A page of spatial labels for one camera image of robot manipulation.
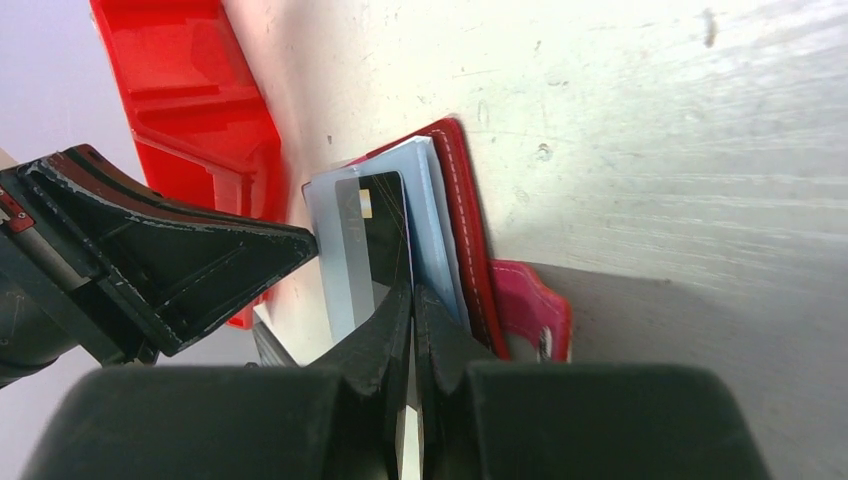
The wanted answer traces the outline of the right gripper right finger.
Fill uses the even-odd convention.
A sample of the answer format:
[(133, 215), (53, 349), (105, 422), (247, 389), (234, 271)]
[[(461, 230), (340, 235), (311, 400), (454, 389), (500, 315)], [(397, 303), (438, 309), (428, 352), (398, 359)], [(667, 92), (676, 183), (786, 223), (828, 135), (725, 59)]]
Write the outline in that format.
[(495, 364), (486, 347), (456, 324), (430, 288), (414, 290), (414, 363), (424, 479), (497, 479)]

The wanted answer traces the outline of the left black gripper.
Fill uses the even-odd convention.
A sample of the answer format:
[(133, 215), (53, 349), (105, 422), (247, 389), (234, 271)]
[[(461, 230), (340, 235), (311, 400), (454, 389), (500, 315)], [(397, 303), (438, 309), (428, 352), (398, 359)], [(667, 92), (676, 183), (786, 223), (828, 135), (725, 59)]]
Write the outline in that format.
[(1, 384), (81, 346), (154, 364), (317, 253), (306, 229), (196, 207), (87, 144), (1, 172)]

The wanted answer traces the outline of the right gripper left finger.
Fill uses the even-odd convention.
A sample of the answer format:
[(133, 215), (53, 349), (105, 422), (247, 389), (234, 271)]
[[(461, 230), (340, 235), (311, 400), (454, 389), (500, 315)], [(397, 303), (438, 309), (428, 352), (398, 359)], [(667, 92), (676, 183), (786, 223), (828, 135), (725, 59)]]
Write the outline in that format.
[(325, 479), (398, 479), (402, 473), (412, 286), (394, 285), (370, 318), (308, 365), (338, 377)]

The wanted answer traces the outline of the red leather card holder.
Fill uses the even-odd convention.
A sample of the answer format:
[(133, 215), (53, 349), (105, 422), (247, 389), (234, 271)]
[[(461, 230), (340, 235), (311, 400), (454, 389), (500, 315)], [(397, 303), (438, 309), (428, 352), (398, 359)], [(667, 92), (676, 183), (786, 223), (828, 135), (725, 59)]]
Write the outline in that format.
[(375, 279), (379, 253), (366, 246), (378, 214), (376, 179), (385, 173), (403, 183), (398, 214), (408, 227), (413, 278), (498, 357), (568, 361), (571, 306), (530, 266), (489, 256), (465, 135), (451, 117), (303, 186), (331, 338), (340, 341), (367, 320), (386, 292)]

